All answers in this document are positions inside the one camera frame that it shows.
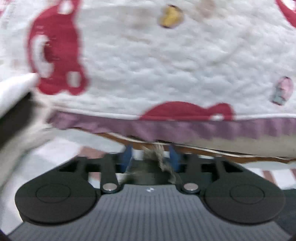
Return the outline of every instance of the gray ribbed surface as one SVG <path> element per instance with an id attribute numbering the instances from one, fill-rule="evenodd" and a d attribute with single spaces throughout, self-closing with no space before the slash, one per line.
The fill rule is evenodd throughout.
<path id="1" fill-rule="evenodd" d="M 198 197 L 179 193 L 174 185 L 125 185 L 104 195 L 85 217 L 57 227 L 24 223 L 13 241 L 287 241 L 276 223 L 245 227 L 210 214 Z"/>

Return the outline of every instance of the purple trim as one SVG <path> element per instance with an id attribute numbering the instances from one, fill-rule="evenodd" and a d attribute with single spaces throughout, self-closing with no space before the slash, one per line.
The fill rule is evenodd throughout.
<path id="1" fill-rule="evenodd" d="M 296 133 L 295 118 L 270 118 L 239 121 L 150 121 L 120 120 L 56 112 L 50 118 L 56 128 L 82 128 L 91 133 L 115 132 L 135 136 L 145 141 L 164 140 L 185 143 L 198 138 L 237 137 L 259 139 L 263 135 L 279 137 Z"/>

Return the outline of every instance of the white sheet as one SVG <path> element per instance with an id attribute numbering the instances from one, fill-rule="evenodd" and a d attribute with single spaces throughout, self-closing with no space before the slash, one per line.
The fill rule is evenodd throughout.
<path id="1" fill-rule="evenodd" d="M 15 106 L 38 82 L 37 74 L 11 77 L 0 82 L 0 118 Z"/>

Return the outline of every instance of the logo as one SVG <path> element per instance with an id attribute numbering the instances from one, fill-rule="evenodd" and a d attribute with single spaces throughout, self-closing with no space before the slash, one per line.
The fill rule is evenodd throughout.
<path id="1" fill-rule="evenodd" d="M 146 191 L 147 192 L 153 192 L 155 189 L 154 188 L 147 188 Z"/>

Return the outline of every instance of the red pattern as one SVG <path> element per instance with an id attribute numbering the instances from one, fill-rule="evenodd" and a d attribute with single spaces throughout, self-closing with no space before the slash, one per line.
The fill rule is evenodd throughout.
<path id="1" fill-rule="evenodd" d="M 152 108 L 143 114 L 140 120 L 208 121 L 214 115 L 222 115 L 225 121 L 231 121 L 234 112 L 231 106 L 226 103 L 220 103 L 205 109 L 195 104 L 173 101 Z"/>
<path id="2" fill-rule="evenodd" d="M 281 12 L 285 16 L 285 18 L 288 20 L 288 22 L 296 28 L 296 12 L 295 10 L 289 9 L 282 0 L 276 0 L 277 5 L 279 6 Z"/>
<path id="3" fill-rule="evenodd" d="M 58 5 L 42 12 L 33 22 L 28 40 L 28 59 L 32 71 L 37 73 L 32 56 L 32 39 L 36 35 L 46 35 L 49 41 L 44 46 L 46 61 L 53 63 L 54 71 L 49 78 L 40 77 L 38 88 L 48 95 L 68 90 L 72 95 L 78 95 L 86 90 L 88 79 L 79 63 L 79 35 L 74 25 L 74 17 L 79 8 L 80 0 L 70 0 L 73 10 L 70 14 L 59 14 Z M 69 72 L 80 74 L 80 85 L 71 87 L 67 82 Z"/>

